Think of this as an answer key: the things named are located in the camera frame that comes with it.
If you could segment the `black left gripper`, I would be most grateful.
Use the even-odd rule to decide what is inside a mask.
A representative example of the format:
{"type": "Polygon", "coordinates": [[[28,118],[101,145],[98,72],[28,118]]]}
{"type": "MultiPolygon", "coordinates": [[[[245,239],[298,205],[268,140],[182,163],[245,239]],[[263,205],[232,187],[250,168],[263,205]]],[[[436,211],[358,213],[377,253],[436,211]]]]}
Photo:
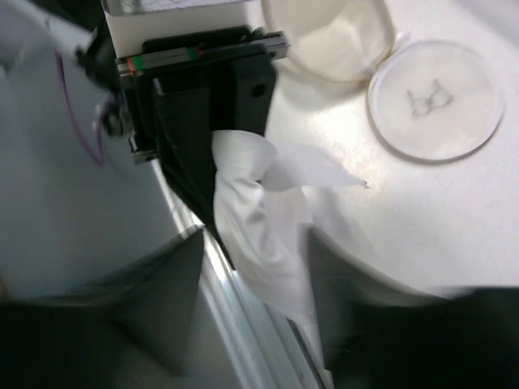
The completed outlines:
{"type": "Polygon", "coordinates": [[[87,48],[75,51],[86,76],[114,96],[110,110],[119,124],[102,114],[107,135],[128,136],[136,163],[158,156],[169,187],[224,255],[214,217],[212,135],[233,123],[264,137],[277,81],[273,63],[288,48],[282,32],[244,25],[148,40],[139,53],[118,57],[102,22],[87,48]]]}

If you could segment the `white bra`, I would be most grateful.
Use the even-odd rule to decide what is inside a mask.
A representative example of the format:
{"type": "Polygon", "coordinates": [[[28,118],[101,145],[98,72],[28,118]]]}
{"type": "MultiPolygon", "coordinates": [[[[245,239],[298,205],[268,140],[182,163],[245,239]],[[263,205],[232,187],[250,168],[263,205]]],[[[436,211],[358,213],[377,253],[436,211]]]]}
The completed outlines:
{"type": "Polygon", "coordinates": [[[242,282],[263,303],[295,322],[324,368],[302,230],[313,223],[305,186],[365,186],[323,150],[272,143],[242,130],[212,135],[217,168],[217,232],[242,282]]]}

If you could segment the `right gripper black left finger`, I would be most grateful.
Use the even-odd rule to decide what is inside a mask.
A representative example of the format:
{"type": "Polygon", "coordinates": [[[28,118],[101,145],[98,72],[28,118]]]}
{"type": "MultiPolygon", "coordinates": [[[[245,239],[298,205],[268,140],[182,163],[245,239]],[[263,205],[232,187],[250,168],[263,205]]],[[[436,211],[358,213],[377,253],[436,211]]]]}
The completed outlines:
{"type": "Polygon", "coordinates": [[[2,299],[2,387],[176,387],[203,261],[192,228],[66,295],[2,299]]]}

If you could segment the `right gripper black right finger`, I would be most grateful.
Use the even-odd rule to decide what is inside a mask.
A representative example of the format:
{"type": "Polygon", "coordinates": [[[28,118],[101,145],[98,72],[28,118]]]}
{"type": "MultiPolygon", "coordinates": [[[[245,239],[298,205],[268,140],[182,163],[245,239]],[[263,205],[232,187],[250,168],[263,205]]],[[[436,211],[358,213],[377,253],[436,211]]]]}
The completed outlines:
{"type": "Polygon", "coordinates": [[[317,232],[307,259],[324,364],[338,388],[515,388],[518,291],[401,293],[317,232]]]}

